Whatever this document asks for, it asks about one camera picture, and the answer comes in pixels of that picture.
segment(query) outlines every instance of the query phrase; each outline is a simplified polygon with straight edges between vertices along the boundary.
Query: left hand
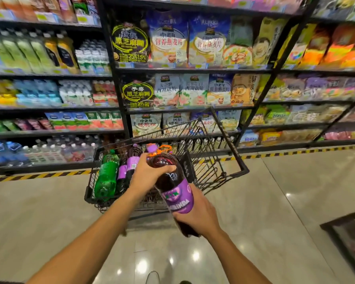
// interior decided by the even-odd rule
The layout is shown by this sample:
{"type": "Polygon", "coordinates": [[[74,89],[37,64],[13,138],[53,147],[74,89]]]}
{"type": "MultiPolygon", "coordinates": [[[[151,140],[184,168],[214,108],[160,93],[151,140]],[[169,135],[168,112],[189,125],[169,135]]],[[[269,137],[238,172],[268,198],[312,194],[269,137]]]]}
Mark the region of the left hand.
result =
{"type": "Polygon", "coordinates": [[[163,173],[176,170],[175,165],[166,165],[159,168],[149,166],[146,162],[147,155],[148,153],[142,153],[128,188],[128,191],[133,191],[139,197],[144,197],[163,173]]]}

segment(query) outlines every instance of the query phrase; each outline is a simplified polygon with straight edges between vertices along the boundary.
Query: juice carton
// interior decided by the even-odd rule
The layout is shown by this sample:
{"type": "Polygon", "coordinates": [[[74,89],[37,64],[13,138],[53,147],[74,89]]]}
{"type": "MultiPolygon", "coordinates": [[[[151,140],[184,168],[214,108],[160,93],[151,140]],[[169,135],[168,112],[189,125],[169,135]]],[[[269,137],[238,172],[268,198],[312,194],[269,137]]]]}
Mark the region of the juice carton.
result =
{"type": "Polygon", "coordinates": [[[75,118],[71,112],[62,112],[62,121],[69,130],[75,131],[78,126],[75,123],[75,118]]]}
{"type": "Polygon", "coordinates": [[[124,129],[121,114],[119,112],[110,112],[110,118],[114,129],[124,129]]]}
{"type": "Polygon", "coordinates": [[[87,116],[90,129],[101,128],[101,122],[99,116],[97,115],[97,112],[86,112],[85,115],[87,116]]]}
{"type": "Polygon", "coordinates": [[[85,113],[83,112],[73,112],[75,123],[78,125],[78,130],[87,131],[89,130],[89,121],[85,113]]]}
{"type": "Polygon", "coordinates": [[[99,112],[99,118],[101,127],[104,129],[113,129],[112,119],[110,118],[110,112],[99,112]]]}
{"type": "Polygon", "coordinates": [[[62,120],[61,112],[47,112],[45,113],[47,119],[50,121],[54,129],[66,129],[66,125],[62,120]]]}

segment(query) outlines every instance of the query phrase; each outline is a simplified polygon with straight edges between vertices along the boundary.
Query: light green bottle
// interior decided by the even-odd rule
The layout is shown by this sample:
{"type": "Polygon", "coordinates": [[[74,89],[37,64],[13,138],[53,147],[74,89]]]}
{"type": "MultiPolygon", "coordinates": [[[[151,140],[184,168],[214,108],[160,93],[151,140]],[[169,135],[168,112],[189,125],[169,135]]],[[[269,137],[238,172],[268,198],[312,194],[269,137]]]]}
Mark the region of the light green bottle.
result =
{"type": "Polygon", "coordinates": [[[14,42],[15,39],[9,35],[8,31],[1,31],[3,37],[3,45],[10,52],[14,61],[15,67],[22,69],[26,73],[32,73],[28,60],[24,57],[21,50],[17,47],[14,42]]]}
{"type": "Polygon", "coordinates": [[[43,38],[41,38],[37,33],[30,32],[30,44],[32,45],[35,53],[37,54],[43,70],[46,73],[53,73],[53,70],[55,69],[54,62],[50,59],[49,55],[46,52],[45,45],[43,43],[43,38]]]}
{"type": "Polygon", "coordinates": [[[4,47],[3,43],[1,42],[1,39],[0,39],[0,59],[7,68],[16,67],[14,59],[12,58],[8,50],[4,47]]]}
{"type": "Polygon", "coordinates": [[[44,71],[41,62],[38,60],[38,57],[34,52],[33,47],[30,45],[29,40],[24,37],[24,34],[22,32],[17,31],[16,36],[18,37],[16,39],[17,46],[24,53],[32,71],[36,74],[43,74],[44,71]]]}

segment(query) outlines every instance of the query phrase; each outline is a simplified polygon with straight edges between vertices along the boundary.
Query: bottle label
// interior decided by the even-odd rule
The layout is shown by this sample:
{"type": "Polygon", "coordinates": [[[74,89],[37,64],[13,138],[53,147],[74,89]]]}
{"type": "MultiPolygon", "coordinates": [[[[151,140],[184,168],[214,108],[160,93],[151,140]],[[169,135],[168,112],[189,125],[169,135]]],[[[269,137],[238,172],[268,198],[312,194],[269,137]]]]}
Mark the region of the bottle label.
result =
{"type": "Polygon", "coordinates": [[[123,179],[126,176],[126,164],[120,166],[118,169],[118,178],[117,179],[123,179]]]}
{"type": "Polygon", "coordinates": [[[193,194],[188,181],[184,180],[170,191],[162,192],[162,197],[166,201],[171,211],[179,213],[188,213],[193,207],[193,194]]]}
{"type": "Polygon", "coordinates": [[[131,156],[128,158],[127,164],[127,171],[135,169],[139,162],[139,156],[131,156]]]}

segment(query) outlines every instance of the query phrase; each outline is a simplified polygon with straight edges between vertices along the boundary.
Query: right hand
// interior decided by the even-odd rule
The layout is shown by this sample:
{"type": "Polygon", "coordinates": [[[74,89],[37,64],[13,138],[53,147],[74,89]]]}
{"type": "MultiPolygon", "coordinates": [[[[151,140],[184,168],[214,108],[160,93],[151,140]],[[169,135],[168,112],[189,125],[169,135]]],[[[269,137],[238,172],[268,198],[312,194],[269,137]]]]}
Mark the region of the right hand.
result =
{"type": "Polygon", "coordinates": [[[194,200],[192,210],[186,214],[173,212],[172,215],[177,221],[188,224],[205,238],[220,232],[221,227],[218,223],[214,206],[193,183],[190,183],[189,186],[191,187],[194,200]]]}

